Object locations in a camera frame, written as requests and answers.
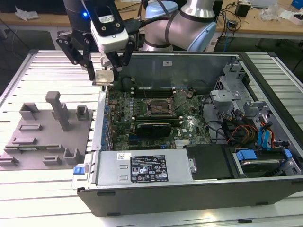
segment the aluminum extrusion table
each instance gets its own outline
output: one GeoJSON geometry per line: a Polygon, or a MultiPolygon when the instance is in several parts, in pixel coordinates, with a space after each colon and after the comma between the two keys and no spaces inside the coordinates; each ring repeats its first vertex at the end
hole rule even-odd
{"type": "MultiPolygon", "coordinates": [[[[270,57],[267,53],[248,55],[303,127],[303,94],[295,76],[277,57],[270,57]]],[[[99,57],[99,53],[92,55],[96,69],[101,67],[99,57]]],[[[87,105],[96,115],[100,87],[91,85],[88,75],[79,65],[70,64],[61,51],[29,54],[0,99],[1,150],[20,120],[18,111],[22,103],[36,102],[40,109],[51,109],[44,97],[48,91],[54,90],[61,93],[61,100],[68,108],[87,105]]],[[[94,123],[86,159],[90,158],[94,123]]],[[[241,224],[243,227],[290,227],[303,223],[302,192],[267,206],[100,218],[91,214],[72,189],[72,177],[72,170],[1,171],[0,226],[235,226],[242,219],[252,221],[241,224]]]]}

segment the motherboard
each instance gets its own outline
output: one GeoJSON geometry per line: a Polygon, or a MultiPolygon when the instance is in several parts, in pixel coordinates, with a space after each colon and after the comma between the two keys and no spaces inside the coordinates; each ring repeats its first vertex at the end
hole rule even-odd
{"type": "Polygon", "coordinates": [[[194,91],[108,92],[113,150],[175,149],[211,143],[194,91]]]}

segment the warning label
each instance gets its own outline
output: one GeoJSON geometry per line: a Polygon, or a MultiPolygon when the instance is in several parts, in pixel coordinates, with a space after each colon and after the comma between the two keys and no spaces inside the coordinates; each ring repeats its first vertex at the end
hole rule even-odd
{"type": "Polygon", "coordinates": [[[165,155],[131,157],[131,181],[133,183],[169,181],[165,155]]]}

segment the floor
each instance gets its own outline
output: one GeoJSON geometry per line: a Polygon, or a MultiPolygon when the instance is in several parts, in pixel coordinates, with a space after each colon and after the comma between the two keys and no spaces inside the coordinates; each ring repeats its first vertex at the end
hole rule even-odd
{"type": "MultiPolygon", "coordinates": [[[[21,65],[28,49],[10,31],[6,40],[0,40],[0,94],[4,91],[15,72],[21,65]]],[[[43,31],[17,31],[17,35],[30,49],[54,50],[54,46],[48,32],[43,31]]],[[[218,44],[215,51],[223,51],[224,40],[218,44]]],[[[282,40],[280,46],[276,46],[277,40],[265,39],[260,47],[256,47],[257,39],[235,38],[227,45],[227,51],[231,52],[275,52],[279,58],[292,70],[303,57],[303,52],[298,47],[296,40],[282,40]]],[[[296,68],[295,75],[303,80],[303,62],[296,68]]]]}

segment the workbench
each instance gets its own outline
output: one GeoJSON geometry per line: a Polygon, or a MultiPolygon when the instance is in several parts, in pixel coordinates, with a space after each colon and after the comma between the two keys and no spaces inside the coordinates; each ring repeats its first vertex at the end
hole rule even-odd
{"type": "MultiPolygon", "coordinates": [[[[224,0],[223,9],[227,4],[234,2],[234,0],[224,0]]],[[[292,0],[279,0],[281,7],[286,10],[293,10],[291,6],[292,0]]],[[[115,1],[117,8],[121,9],[127,6],[131,6],[134,3],[121,2],[120,0],[115,1]]],[[[136,11],[121,12],[121,17],[123,20],[137,17],[137,10],[139,9],[139,4],[132,6],[131,9],[136,9],[136,11]]],[[[234,12],[235,7],[231,7],[230,11],[234,12]]],[[[234,34],[235,37],[243,38],[270,38],[270,39],[303,39],[303,28],[302,26],[297,26],[286,19],[280,19],[279,21],[262,21],[259,18],[259,13],[261,9],[251,9],[246,17],[241,17],[242,25],[241,28],[234,34]]],[[[59,45],[56,43],[57,32],[58,31],[69,31],[71,30],[71,25],[68,17],[65,15],[48,15],[39,14],[39,19],[24,21],[19,19],[15,14],[12,13],[1,13],[0,18],[7,23],[13,30],[39,30],[48,31],[52,37],[54,46],[56,50],[60,50],[59,45]]],[[[142,10],[142,17],[144,19],[145,10],[142,10]]],[[[227,13],[228,19],[237,20],[230,13],[227,13]]],[[[217,23],[217,32],[214,35],[214,40],[216,40],[223,30],[223,19],[219,17],[217,23]]],[[[7,29],[5,25],[0,24],[0,29],[7,29]]]]}
{"type": "MultiPolygon", "coordinates": [[[[277,57],[267,53],[247,54],[302,128],[301,83],[277,57]]],[[[101,67],[100,53],[92,54],[92,62],[95,69],[101,67]]],[[[262,98],[258,86],[252,85],[251,88],[258,98],[262,98]]],[[[45,101],[48,91],[59,91],[60,100],[68,108],[86,105],[93,110],[85,156],[86,161],[90,160],[100,87],[92,86],[80,65],[72,65],[61,51],[30,53],[1,96],[0,151],[21,118],[18,111],[24,102],[35,102],[38,109],[52,108],[45,101]]],[[[77,196],[72,178],[72,169],[0,171],[0,226],[234,226],[247,222],[241,226],[289,227],[303,223],[302,192],[274,205],[100,218],[92,215],[77,196]]]]}

